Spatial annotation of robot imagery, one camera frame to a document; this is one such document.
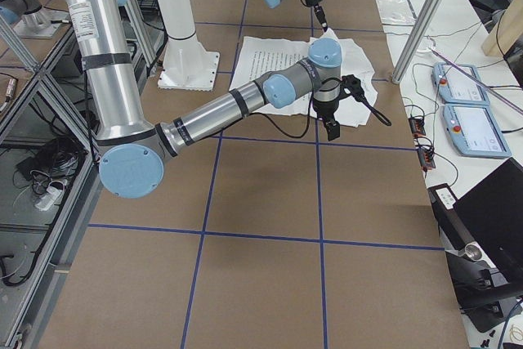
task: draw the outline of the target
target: white pillar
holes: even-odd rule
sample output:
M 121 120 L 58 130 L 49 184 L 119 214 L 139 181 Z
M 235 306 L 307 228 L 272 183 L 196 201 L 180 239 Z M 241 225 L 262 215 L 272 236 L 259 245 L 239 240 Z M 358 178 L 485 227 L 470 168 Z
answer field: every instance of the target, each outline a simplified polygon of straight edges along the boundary
M 158 0 L 169 42 L 159 80 L 162 88 L 212 90 L 220 54 L 196 37 L 190 0 Z

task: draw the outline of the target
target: white label on robot arm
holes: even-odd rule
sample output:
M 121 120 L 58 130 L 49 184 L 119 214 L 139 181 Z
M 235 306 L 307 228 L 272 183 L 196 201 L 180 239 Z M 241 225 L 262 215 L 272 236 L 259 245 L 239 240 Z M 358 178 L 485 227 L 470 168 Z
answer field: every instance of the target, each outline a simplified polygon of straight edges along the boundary
M 69 13 L 73 22 L 74 32 L 76 33 L 76 39 L 79 43 L 100 37 L 90 2 L 72 4 L 69 7 Z

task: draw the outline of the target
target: small device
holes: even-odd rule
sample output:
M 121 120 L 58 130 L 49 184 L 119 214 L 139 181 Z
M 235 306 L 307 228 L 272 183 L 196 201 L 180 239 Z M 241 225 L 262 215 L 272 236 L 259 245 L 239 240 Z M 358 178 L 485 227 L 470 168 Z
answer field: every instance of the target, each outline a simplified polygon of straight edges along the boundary
M 425 131 L 425 120 L 421 118 L 410 117 L 409 118 L 410 131 L 414 138 L 419 138 L 421 136 L 427 136 Z
M 49 186 L 47 186 L 46 193 L 38 198 L 34 204 L 34 207 L 42 212 L 46 212 L 64 193 L 66 186 L 66 179 L 60 181 L 51 181 Z
M 419 164 L 422 166 L 424 172 L 436 169 L 436 163 L 434 162 L 434 153 L 424 147 L 417 147 L 416 152 L 418 153 Z
M 443 118 L 459 153 L 504 159 L 512 155 L 488 106 L 447 104 Z
M 458 65 L 461 69 L 480 80 L 474 65 Z M 451 65 L 436 63 L 432 69 L 432 82 L 444 102 L 451 104 L 490 105 L 489 97 L 483 87 L 467 78 Z

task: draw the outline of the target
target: white paper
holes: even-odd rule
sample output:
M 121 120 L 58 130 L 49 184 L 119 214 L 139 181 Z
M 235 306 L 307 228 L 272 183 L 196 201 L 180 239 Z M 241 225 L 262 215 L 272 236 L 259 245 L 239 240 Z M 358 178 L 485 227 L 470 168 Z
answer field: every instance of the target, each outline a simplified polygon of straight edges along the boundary
M 378 93 L 372 85 L 374 68 L 363 50 L 352 39 L 338 39 L 336 34 L 329 29 L 323 36 L 335 39 L 342 48 L 342 75 L 354 74 L 361 80 L 365 97 L 370 105 L 374 105 Z M 230 89 L 234 89 L 252 81 L 267 71 L 286 69 L 296 61 L 306 57 L 309 45 L 317 38 L 311 38 L 308 43 L 289 41 L 284 39 L 261 39 L 244 37 L 244 44 L 239 54 Z M 264 114 L 307 114 L 310 95 L 301 97 L 291 105 L 277 110 L 271 104 L 265 105 L 258 112 Z M 369 120 L 370 111 L 352 97 L 340 101 L 340 106 L 335 114 L 336 120 L 345 126 L 358 127 L 365 125 Z

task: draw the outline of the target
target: white table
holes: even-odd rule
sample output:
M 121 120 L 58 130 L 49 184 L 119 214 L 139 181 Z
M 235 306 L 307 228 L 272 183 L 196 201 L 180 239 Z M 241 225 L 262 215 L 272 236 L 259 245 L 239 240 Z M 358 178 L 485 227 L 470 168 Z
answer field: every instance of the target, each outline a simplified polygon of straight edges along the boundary
M 410 1 L 413 4 L 416 14 L 419 15 L 425 0 Z M 434 36 L 440 34 L 451 34 L 460 29 L 465 29 L 471 25 L 477 24 L 470 29 L 453 34 L 449 37 L 434 38 L 436 40 L 436 50 L 448 59 L 456 60 L 459 53 L 463 48 L 465 48 L 463 53 L 459 55 L 457 60 L 458 63 L 472 64 L 476 66 L 490 65 L 501 60 L 501 58 L 487 57 L 483 54 L 481 44 L 484 42 L 488 34 L 486 29 L 479 22 L 480 20 L 468 0 L 443 0 L 426 34 Z M 387 43 L 392 61 L 396 63 L 408 36 L 394 35 L 391 33 L 408 34 L 412 28 L 392 25 L 384 25 L 383 28 L 386 33 L 389 33 L 387 35 Z M 413 65 L 416 63 L 434 65 L 440 61 L 439 58 L 432 54 L 417 53 L 409 67 L 408 73 L 400 84 L 402 96 L 408 97 L 408 99 L 412 100 L 415 105 L 421 106 L 426 113 L 433 112 L 435 105 L 434 102 L 416 93 L 413 80 Z M 432 70 L 429 67 L 416 65 L 414 68 L 414 77 L 418 84 L 419 92 L 430 98 L 436 98 L 436 89 L 431 82 L 431 72 Z M 518 85 L 505 62 L 500 62 L 496 65 L 491 65 L 485 68 L 479 68 L 479 73 L 481 80 L 490 86 Z M 523 108 L 522 90 L 502 90 L 499 92 Z M 493 110 L 494 116 L 502 130 L 523 127 L 523 116 L 520 116 L 514 110 L 506 107 L 505 104 L 497 98 L 493 96 L 490 96 L 489 98 L 491 101 L 490 108 Z M 408 99 L 405 100 L 405 104 L 410 103 Z M 461 197 L 501 165 L 503 160 L 468 158 L 459 155 L 447 135 L 441 112 L 442 110 L 440 106 L 440 110 L 437 111 L 435 119 L 434 116 L 427 117 L 425 128 L 428 137 L 434 141 L 436 153 L 445 156 L 447 159 L 452 161 L 456 167 L 458 167 L 459 177 L 452 189 L 458 197 Z M 414 109 L 414 113 L 419 114 L 420 112 Z M 523 132 L 505 134 L 505 139 L 512 151 L 512 157 L 519 163 L 523 163 Z M 452 183 L 455 178 L 455 170 L 452 166 L 439 157 L 436 157 L 435 161 L 436 169 L 429 171 L 427 174 L 427 187 L 444 182 L 449 184 Z M 463 323 L 465 324 L 471 347 L 480 346 L 481 342 L 487 338 L 490 339 L 489 347 L 496 347 L 502 326 L 498 326 L 495 329 L 496 334 L 491 338 L 488 336 L 488 333 L 479 333 L 466 316 L 463 317 Z M 523 329 L 523 315 L 512 318 L 511 324 L 512 323 L 520 329 Z

